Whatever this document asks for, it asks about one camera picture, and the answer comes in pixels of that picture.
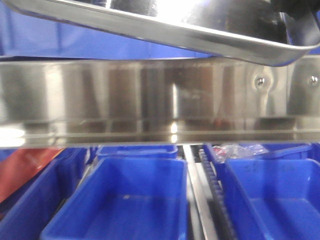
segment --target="metal tray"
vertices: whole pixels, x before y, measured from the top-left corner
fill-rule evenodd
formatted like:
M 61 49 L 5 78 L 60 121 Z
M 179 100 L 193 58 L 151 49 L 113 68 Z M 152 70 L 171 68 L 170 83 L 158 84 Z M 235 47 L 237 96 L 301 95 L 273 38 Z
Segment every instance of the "metal tray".
M 320 56 L 0 62 L 0 148 L 319 141 Z
M 280 0 L 3 1 L 31 16 L 270 66 L 320 45 L 307 1 L 288 1 L 286 9 Z

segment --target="stainless steel panel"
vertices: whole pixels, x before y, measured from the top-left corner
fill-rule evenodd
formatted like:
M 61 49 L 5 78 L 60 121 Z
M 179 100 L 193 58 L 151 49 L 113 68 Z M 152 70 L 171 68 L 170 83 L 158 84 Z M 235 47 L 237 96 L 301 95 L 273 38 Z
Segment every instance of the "stainless steel panel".
M 0 63 L 0 146 L 320 140 L 320 57 Z
M 4 0 L 24 14 L 180 48 L 279 66 L 316 48 L 308 2 L 277 0 Z

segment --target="red surface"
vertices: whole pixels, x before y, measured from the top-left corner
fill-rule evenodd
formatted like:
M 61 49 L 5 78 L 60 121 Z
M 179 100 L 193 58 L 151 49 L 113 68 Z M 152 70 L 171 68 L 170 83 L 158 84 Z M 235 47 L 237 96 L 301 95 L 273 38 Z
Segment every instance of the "red surface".
M 0 162 L 0 203 L 39 173 L 63 149 L 18 149 Z

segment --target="screw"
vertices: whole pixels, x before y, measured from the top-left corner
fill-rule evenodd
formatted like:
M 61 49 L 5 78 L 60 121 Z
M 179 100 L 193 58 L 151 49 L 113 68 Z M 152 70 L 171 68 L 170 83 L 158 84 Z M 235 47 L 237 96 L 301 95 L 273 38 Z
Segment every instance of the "screw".
M 257 88 L 261 88 L 262 85 L 266 83 L 266 79 L 264 77 L 258 77 L 255 79 L 255 85 Z
M 309 84 L 311 86 L 317 86 L 319 84 L 319 78 L 317 76 L 311 76 L 309 79 Z

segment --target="blue plastic bin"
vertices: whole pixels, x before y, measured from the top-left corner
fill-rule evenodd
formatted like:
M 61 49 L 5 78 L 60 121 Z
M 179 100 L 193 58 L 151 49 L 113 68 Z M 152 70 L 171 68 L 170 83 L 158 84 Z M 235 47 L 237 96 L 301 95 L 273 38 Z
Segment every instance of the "blue plastic bin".
M 176 159 L 178 147 L 176 145 L 102 146 L 96 154 L 99 160 L 110 156 Z
M 0 221 L 1 240 L 39 239 L 61 201 L 76 189 L 86 152 L 67 148 L 43 170 Z
M 320 165 L 228 159 L 225 205 L 239 240 L 320 239 Z
M 252 156 L 254 159 L 269 159 L 269 160 L 281 160 L 281 159 L 306 159 L 310 157 L 310 151 L 313 146 L 310 143 L 267 143 L 262 144 L 269 152 L 257 154 Z M 218 157 L 212 148 L 211 144 L 204 144 L 203 150 L 208 157 L 208 160 L 213 163 L 216 171 L 216 175 L 219 180 L 223 179 L 225 172 L 225 163 L 218 161 Z
M 269 152 L 253 156 L 257 159 L 306 159 L 312 150 L 311 143 L 262 144 Z
M 184 240 L 186 163 L 107 157 L 41 234 L 42 240 Z
M 209 57 L 204 53 L 22 15 L 1 2 L 0 25 L 3 54 L 7 56 L 111 60 Z

